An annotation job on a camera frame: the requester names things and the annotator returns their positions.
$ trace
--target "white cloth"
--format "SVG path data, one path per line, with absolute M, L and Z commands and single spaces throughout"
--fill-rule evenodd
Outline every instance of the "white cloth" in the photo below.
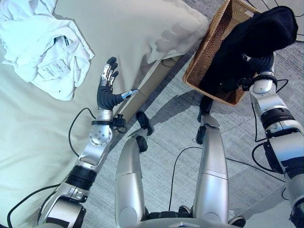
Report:
M 94 57 L 71 20 L 52 13 L 57 0 L 2 0 L 0 39 L 5 61 L 26 82 L 59 100 L 71 100 Z

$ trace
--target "robot finger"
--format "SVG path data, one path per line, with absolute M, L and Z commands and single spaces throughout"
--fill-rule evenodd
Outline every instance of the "robot finger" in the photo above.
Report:
M 118 76 L 119 72 L 118 71 L 115 71 L 113 74 L 112 74 L 112 77 L 110 79 L 110 86 L 113 85 L 113 82 L 115 80 L 115 78 Z

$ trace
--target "wicker basket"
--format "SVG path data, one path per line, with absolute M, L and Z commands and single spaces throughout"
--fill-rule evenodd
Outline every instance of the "wicker basket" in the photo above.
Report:
M 211 95 L 198 86 L 222 41 L 237 24 L 251 18 L 255 12 L 259 11 L 242 0 L 226 0 L 211 21 L 208 32 L 183 76 L 183 82 L 216 101 L 235 106 L 244 95 L 241 88 L 230 93 L 224 93 L 219 89 L 216 95 Z

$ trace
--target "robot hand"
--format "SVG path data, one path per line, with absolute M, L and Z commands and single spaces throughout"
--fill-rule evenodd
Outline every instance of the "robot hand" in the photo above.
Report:
M 275 59 L 276 53 L 266 57 L 249 57 L 246 54 L 242 54 L 242 57 L 247 61 L 252 69 L 254 69 L 258 75 L 272 75 L 275 73 Z
M 97 90 L 98 109 L 112 110 L 114 106 L 138 92 L 138 89 L 131 89 L 130 91 L 122 94 L 113 94 L 112 85 L 115 78 L 118 76 L 118 71 L 115 71 L 118 67 L 116 61 L 117 59 L 115 57 L 111 57 L 104 66 L 104 71 L 101 75 Z

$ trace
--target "bed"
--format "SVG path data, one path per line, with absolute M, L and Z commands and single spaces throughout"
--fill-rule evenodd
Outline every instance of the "bed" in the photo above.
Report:
M 139 88 L 114 113 L 129 120 L 180 56 L 207 32 L 206 17 L 181 0 L 58 0 L 53 14 L 73 20 L 95 57 L 70 101 L 60 101 L 23 81 L 11 66 L 0 65 L 0 224 L 8 211 L 31 192 L 64 180 L 75 163 L 67 133 L 80 109 L 96 111 L 99 77 L 107 59 L 117 57 L 114 93 Z M 0 47 L 0 59 L 5 51 Z M 77 120 L 71 140 L 86 145 L 91 118 Z M 41 192 L 17 208 L 14 227 L 33 227 Z

